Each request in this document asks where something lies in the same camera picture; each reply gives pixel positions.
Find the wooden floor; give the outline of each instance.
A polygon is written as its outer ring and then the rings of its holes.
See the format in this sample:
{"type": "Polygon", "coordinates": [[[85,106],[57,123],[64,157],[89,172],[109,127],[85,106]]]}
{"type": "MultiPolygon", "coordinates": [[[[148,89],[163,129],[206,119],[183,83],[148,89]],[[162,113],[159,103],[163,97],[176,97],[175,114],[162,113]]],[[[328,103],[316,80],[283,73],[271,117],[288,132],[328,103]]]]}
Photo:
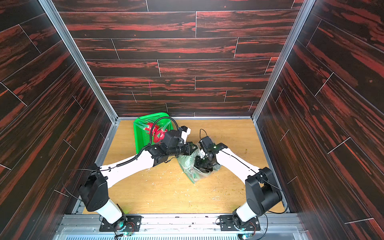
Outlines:
{"type": "MultiPolygon", "coordinates": [[[[255,127],[250,119],[178,120],[192,132],[188,141],[197,144],[199,129],[206,130],[215,143],[226,144],[249,163],[268,166],[255,127]]],[[[133,121],[121,121],[104,164],[135,155],[133,121]]],[[[125,213],[232,213],[245,202],[244,184],[222,167],[208,178],[193,184],[181,170],[177,159],[140,171],[109,189],[111,200],[125,213]]],[[[282,212],[281,202],[272,211],[282,212]]]]}

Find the transparent plastic bag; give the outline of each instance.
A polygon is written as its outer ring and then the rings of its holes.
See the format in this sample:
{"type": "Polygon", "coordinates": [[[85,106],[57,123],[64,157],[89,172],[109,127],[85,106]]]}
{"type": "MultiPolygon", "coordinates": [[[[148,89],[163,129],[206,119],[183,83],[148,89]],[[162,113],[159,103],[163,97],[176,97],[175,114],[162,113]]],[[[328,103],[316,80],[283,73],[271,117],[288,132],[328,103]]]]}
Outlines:
{"type": "Polygon", "coordinates": [[[199,146],[197,145],[198,149],[196,149],[191,156],[186,156],[186,155],[180,155],[177,158],[177,161],[179,162],[179,165],[183,172],[187,175],[189,180],[191,180],[192,183],[196,183],[200,179],[206,178],[209,175],[211,175],[214,172],[217,172],[220,168],[221,165],[217,164],[213,167],[213,171],[210,173],[204,173],[201,172],[199,169],[197,169],[195,165],[195,158],[196,156],[204,157],[204,151],[200,150],[199,146]]]}

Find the dark wood-grain wall panel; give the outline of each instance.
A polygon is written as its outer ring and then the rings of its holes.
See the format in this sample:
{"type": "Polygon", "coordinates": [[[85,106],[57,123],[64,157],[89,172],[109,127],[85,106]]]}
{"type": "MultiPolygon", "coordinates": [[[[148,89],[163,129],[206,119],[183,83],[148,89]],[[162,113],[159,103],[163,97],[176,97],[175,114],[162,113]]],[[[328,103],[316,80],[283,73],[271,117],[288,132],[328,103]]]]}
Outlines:
{"type": "Polygon", "coordinates": [[[332,71],[299,41],[293,46],[287,62],[313,95],[318,93],[332,74],[332,71]]]}
{"type": "Polygon", "coordinates": [[[60,41],[3,81],[25,104],[31,104],[72,63],[71,54],[60,41]]]}
{"type": "MultiPolygon", "coordinates": [[[[104,142],[104,139],[101,136],[101,131],[105,127],[102,126],[104,123],[105,115],[106,114],[103,109],[98,112],[97,116],[93,119],[93,122],[89,127],[88,132],[84,136],[80,146],[77,148],[73,158],[71,159],[71,162],[68,164],[65,170],[87,168],[95,161],[98,152],[104,142]]],[[[79,196],[78,189],[79,184],[81,184],[80,179],[84,174],[86,174],[86,172],[69,171],[67,173],[67,178],[63,179],[63,183],[57,183],[55,189],[59,192],[66,193],[66,190],[63,187],[64,184],[70,193],[79,196]]],[[[64,209],[65,214],[71,214],[76,201],[77,200],[75,198],[69,198],[68,204],[64,209]]]]}
{"type": "Polygon", "coordinates": [[[194,38],[195,12],[61,12],[74,38],[194,38]]]}
{"type": "Polygon", "coordinates": [[[343,31],[384,51],[384,6],[380,1],[321,0],[313,13],[343,31]]]}
{"type": "Polygon", "coordinates": [[[384,172],[384,114],[336,75],[316,97],[384,172]]]}
{"type": "Polygon", "coordinates": [[[300,41],[300,43],[302,43],[304,46],[307,46],[320,21],[321,18],[317,17],[311,12],[305,21],[304,26],[301,29],[299,36],[297,37],[297,40],[300,41]]]}
{"type": "Polygon", "coordinates": [[[59,12],[146,12],[146,0],[53,0],[59,12]]]}
{"type": "Polygon", "coordinates": [[[96,77],[103,91],[188,91],[195,89],[194,77],[96,77]]]}
{"type": "Polygon", "coordinates": [[[39,55],[20,25],[0,33],[0,81],[39,55]]]}
{"type": "Polygon", "coordinates": [[[197,12],[196,37],[288,35],[298,10],[197,12]]]}
{"type": "Polygon", "coordinates": [[[26,105],[0,84],[0,132],[8,126],[24,109],[26,105]]]}
{"type": "Polygon", "coordinates": [[[27,239],[50,199],[53,188],[59,182],[62,169],[68,165],[74,153],[75,150],[62,140],[45,168],[36,172],[40,175],[2,232],[3,238],[9,240],[27,239]]]}
{"type": "Polygon", "coordinates": [[[284,87],[284,92],[292,100],[308,127],[316,134],[316,138],[326,152],[349,137],[298,78],[288,63],[285,63],[279,80],[284,87]]]}
{"type": "Polygon", "coordinates": [[[269,76],[196,77],[196,90],[265,89],[269,76]]]}
{"type": "Polygon", "coordinates": [[[111,122],[37,0],[3,1],[0,22],[0,239],[49,240],[74,201],[54,187],[71,162],[95,161],[111,122]],[[81,127],[100,136],[92,149],[70,145],[81,127]]]}
{"type": "Polygon", "coordinates": [[[224,102],[259,101],[264,89],[255,90],[228,90],[224,102]]]}
{"type": "Polygon", "coordinates": [[[156,60],[87,60],[93,75],[103,77],[160,77],[156,60]]]}
{"type": "Polygon", "coordinates": [[[235,58],[278,57],[287,36],[264,36],[239,38],[235,58]]]}
{"type": "Polygon", "coordinates": [[[0,31],[28,21],[44,13],[43,8],[35,0],[4,0],[1,6],[0,31]]]}
{"type": "Polygon", "coordinates": [[[372,164],[352,139],[329,155],[372,216],[380,226],[384,226],[384,206],[381,204],[381,196],[384,195],[384,174],[372,164]]]}
{"type": "Polygon", "coordinates": [[[224,102],[225,91],[127,91],[115,93],[104,91],[112,101],[123,100],[131,103],[195,103],[224,102]]]}
{"type": "Polygon", "coordinates": [[[159,60],[162,76],[236,76],[264,74],[269,58],[159,60]]]}
{"type": "Polygon", "coordinates": [[[315,134],[304,122],[300,112],[293,106],[291,98],[285,90],[276,104],[295,139],[297,148],[302,153],[303,158],[307,160],[308,166],[302,166],[301,168],[304,170],[301,172],[298,171],[299,169],[296,171],[302,179],[302,184],[308,188],[315,184],[314,189],[323,189],[317,196],[320,205],[318,209],[315,208],[318,215],[323,214],[323,217],[330,218],[329,221],[331,216],[338,216],[337,218],[343,222],[371,217],[343,176],[332,164],[327,152],[324,151],[315,138],[315,134]]]}
{"type": "Polygon", "coordinates": [[[114,39],[120,59],[233,58],[237,38],[114,39]]]}
{"type": "Polygon", "coordinates": [[[169,103],[169,112],[246,112],[252,102],[221,102],[221,103],[169,103]]]}
{"type": "Polygon", "coordinates": [[[278,57],[272,57],[268,63],[268,67],[265,70],[264,74],[271,74],[273,69],[275,68],[275,65],[277,63],[278,57]]]}
{"type": "Polygon", "coordinates": [[[257,120],[264,142],[282,147],[280,180],[297,175],[288,202],[313,240],[383,238],[381,9],[316,1],[271,92],[284,121],[272,104],[257,120]],[[269,122],[277,124],[266,128],[269,122]],[[271,142],[284,124],[287,134],[271,142]]]}
{"type": "Polygon", "coordinates": [[[321,21],[308,49],[379,110],[384,111],[384,53],[321,21]]]}
{"type": "Polygon", "coordinates": [[[291,8],[292,0],[147,0],[151,12],[166,11],[231,11],[291,8]]]}
{"type": "Polygon", "coordinates": [[[119,59],[112,39],[75,38],[85,59],[119,59]]]}
{"type": "Polygon", "coordinates": [[[356,239],[359,240],[384,239],[384,231],[374,219],[353,222],[347,224],[347,227],[354,233],[356,239]]]}
{"type": "MultiPolygon", "coordinates": [[[[267,103],[269,106],[271,106],[272,109],[275,111],[265,111],[263,112],[263,124],[262,124],[262,136],[265,138],[265,147],[269,153],[269,157],[271,161],[276,165],[278,168],[284,168],[283,164],[277,165],[279,162],[278,158],[281,154],[283,154],[283,150],[280,145],[280,140],[282,136],[286,135],[288,128],[286,126],[281,125],[282,119],[277,114],[277,108],[275,106],[275,103],[271,101],[271,97],[268,98],[267,103]]],[[[294,177],[296,177],[295,171],[292,170],[292,168],[288,168],[288,171],[282,172],[277,171],[276,173],[280,175],[281,179],[284,179],[280,182],[281,186],[284,188],[284,190],[287,189],[287,183],[292,180],[294,177]]]]}
{"type": "Polygon", "coordinates": [[[54,0],[119,116],[252,115],[302,2],[54,0]],[[173,114],[166,106],[224,101],[246,107],[173,114]]]}
{"type": "Polygon", "coordinates": [[[20,26],[41,53],[61,40],[46,14],[41,14],[20,26]]]}

